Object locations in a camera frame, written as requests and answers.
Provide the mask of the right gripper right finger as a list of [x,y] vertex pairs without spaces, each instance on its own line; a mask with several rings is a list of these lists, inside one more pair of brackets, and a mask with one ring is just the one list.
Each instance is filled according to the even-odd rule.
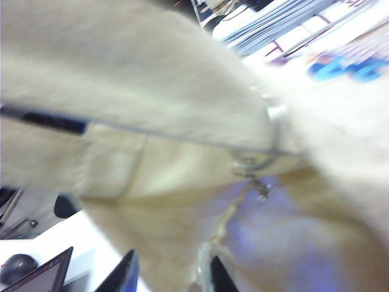
[[212,291],[239,292],[221,259],[215,256],[210,263]]

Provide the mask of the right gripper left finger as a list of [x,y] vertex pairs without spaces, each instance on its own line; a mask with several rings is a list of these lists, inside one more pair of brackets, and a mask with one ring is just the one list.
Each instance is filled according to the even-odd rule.
[[95,292],[136,292],[139,279],[139,257],[128,251]]

